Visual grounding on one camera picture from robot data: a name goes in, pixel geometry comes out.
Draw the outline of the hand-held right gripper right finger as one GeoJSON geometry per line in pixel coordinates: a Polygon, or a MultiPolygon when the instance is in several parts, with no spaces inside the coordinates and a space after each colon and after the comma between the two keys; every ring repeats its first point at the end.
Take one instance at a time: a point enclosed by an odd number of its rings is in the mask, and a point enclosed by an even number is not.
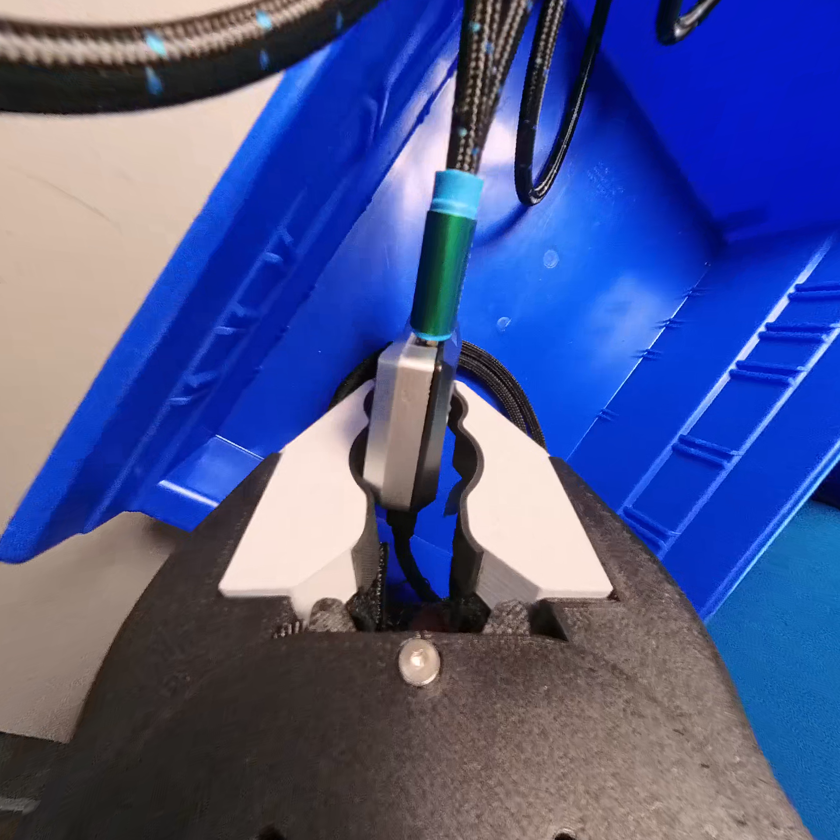
{"type": "Polygon", "coordinates": [[[464,383],[449,415],[458,498],[452,578],[489,608],[613,592],[549,453],[464,383]]]}

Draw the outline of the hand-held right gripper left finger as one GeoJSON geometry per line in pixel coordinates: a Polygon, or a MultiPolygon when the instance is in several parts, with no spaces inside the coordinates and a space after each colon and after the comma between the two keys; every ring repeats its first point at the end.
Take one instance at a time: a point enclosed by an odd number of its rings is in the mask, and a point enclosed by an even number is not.
{"type": "Polygon", "coordinates": [[[370,492],[351,453],[368,426],[366,382],[281,451],[218,584],[229,599],[284,596],[306,622],[322,599],[370,589],[381,548],[370,492]]]}

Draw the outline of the grey HDMI adapter box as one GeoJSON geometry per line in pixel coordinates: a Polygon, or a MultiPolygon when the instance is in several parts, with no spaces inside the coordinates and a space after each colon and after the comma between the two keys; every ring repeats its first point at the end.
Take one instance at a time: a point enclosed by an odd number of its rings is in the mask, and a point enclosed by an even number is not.
{"type": "Polygon", "coordinates": [[[459,355],[458,332],[407,329],[377,361],[363,478],[386,510],[418,512],[437,495],[459,355]]]}

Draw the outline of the blue plastic bin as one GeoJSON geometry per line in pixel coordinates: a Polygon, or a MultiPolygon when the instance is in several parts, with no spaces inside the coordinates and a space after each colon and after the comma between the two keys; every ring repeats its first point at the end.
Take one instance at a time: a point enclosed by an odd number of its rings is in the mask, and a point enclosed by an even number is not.
{"type": "MultiPolygon", "coordinates": [[[[668,45],[659,2],[614,2],[560,172],[524,206],[542,3],[480,163],[460,338],[511,369],[551,454],[709,613],[837,458],[838,2],[721,2],[697,28],[687,2],[668,45]]],[[[559,32],[537,179],[593,4],[559,32]]],[[[129,511],[194,530],[403,332],[463,9],[378,2],[275,74],[6,525],[4,563],[129,511]]]]}

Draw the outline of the light blue pad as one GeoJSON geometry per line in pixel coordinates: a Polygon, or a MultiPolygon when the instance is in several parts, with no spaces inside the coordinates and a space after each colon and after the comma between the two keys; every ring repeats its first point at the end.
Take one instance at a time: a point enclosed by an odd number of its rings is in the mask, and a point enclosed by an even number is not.
{"type": "Polygon", "coordinates": [[[814,838],[839,838],[839,512],[807,501],[707,621],[814,838]]]}

